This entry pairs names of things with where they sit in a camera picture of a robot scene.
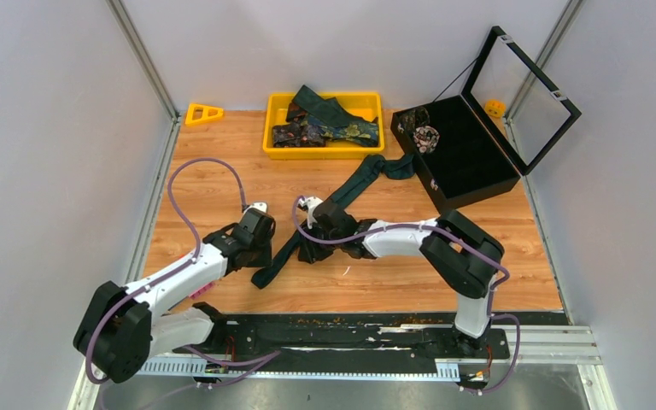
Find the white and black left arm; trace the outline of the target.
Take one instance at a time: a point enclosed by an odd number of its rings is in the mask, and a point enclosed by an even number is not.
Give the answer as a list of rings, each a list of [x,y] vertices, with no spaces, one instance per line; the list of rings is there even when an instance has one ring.
[[[216,308],[198,302],[182,313],[171,310],[232,272],[266,267],[274,231],[267,204],[255,202],[239,222],[207,235],[199,250],[159,272],[125,285],[101,284],[77,328],[74,348],[116,383],[134,376],[151,357],[185,345],[221,351],[228,332]]]

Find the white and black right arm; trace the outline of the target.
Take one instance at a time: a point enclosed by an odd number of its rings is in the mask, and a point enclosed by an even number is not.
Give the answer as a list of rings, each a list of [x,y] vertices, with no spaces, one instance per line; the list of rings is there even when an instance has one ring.
[[[330,254],[340,249],[354,259],[388,256],[422,257],[456,293],[454,345],[464,356],[475,356],[488,345],[495,288],[501,284],[503,246],[461,212],[415,222],[356,220],[332,200],[300,196],[296,210],[307,220],[296,229],[309,244]]]

